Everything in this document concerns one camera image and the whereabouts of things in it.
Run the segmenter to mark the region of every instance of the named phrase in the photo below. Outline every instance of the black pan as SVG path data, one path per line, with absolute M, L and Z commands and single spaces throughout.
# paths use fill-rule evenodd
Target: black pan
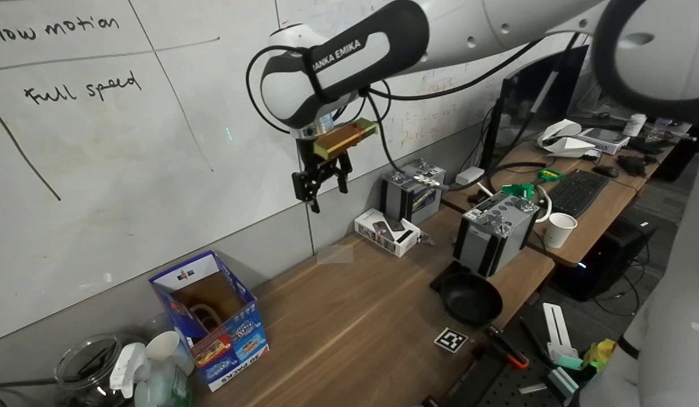
M 457 265 L 441 278 L 441 300 L 454 319 L 474 327 L 492 324 L 503 312 L 501 291 Z

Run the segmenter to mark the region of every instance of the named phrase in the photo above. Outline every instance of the sticker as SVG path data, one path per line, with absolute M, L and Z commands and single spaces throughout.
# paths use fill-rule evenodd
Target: sticker
M 449 351 L 449 353 L 459 353 L 459 348 L 464 347 L 469 336 L 457 333 L 457 331 L 451 331 L 451 327 L 444 327 L 441 335 L 435 340 L 435 347 Z

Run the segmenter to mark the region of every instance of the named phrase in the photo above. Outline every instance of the cardboard box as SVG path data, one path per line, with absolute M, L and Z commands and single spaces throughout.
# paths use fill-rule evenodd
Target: cardboard box
M 270 351 L 255 296 L 214 251 L 149 283 L 211 392 Z
M 400 226 L 402 230 L 393 230 L 388 218 L 373 209 L 353 222 L 356 234 L 397 258 L 406 256 L 421 237 L 421 228 L 416 225 L 400 220 Z

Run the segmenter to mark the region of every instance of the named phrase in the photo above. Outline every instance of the white cable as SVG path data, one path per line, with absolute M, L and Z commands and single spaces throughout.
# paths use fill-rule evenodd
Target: white cable
M 478 184 L 478 188 L 480 188 L 487 196 L 493 196 L 493 192 L 492 192 L 485 184 Z
M 553 210 L 555 210 L 555 209 L 553 209 L 553 199 L 549 199 L 547 189 L 546 189 L 546 188 L 540 188 L 540 185 L 536 185 L 536 189 L 540 189 L 540 192 L 543 192 L 543 196 L 546 196 L 546 202 L 547 202 L 547 210 L 546 210 L 546 215 L 536 220 L 536 225 L 543 225 L 543 222 L 547 222 L 547 220 L 549 220 L 549 215 L 553 215 Z

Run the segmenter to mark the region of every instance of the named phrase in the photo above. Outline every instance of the desk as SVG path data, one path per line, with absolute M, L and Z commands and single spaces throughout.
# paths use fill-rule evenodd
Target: desk
M 644 177 L 629 177 L 621 171 L 618 178 L 609 180 L 609 185 L 597 194 L 596 203 L 580 218 L 578 230 L 568 237 L 568 241 L 562 248 L 547 248 L 540 241 L 540 235 L 546 230 L 546 225 L 538 225 L 529 235 L 529 246 L 553 256 L 562 265 L 578 265 L 585 260 L 585 256 L 592 248 L 592 244 L 604 235 L 604 230 L 621 218 L 621 212 L 639 196 L 639 192 L 644 188 L 650 177 L 660 167 L 660 162 L 668 158 L 673 148 L 665 148 L 659 157 L 659 162 L 644 167 Z M 540 152 L 535 144 L 520 144 L 516 148 L 503 162 L 547 162 L 549 167 L 560 171 L 591 171 L 596 162 L 589 160 L 568 160 L 568 158 L 549 158 L 546 152 Z M 614 157 L 604 157 L 602 165 L 615 162 Z M 506 184 L 531 184 L 536 180 L 536 167 L 518 167 L 506 170 L 493 177 L 496 185 Z M 474 196 L 478 189 L 469 188 L 461 192 L 445 194 L 445 202 L 451 205 L 457 205 L 461 210 L 469 210 L 469 196 Z
M 258 287 L 271 351 L 200 405 L 381 405 L 408 407 L 444 395 L 470 362 L 433 342 L 449 326 L 469 333 L 427 286 L 451 265 L 459 212 L 441 209 L 406 258 L 349 235 L 330 256 L 311 258 Z M 555 270 L 525 248 L 493 278 L 503 291 L 505 326 Z

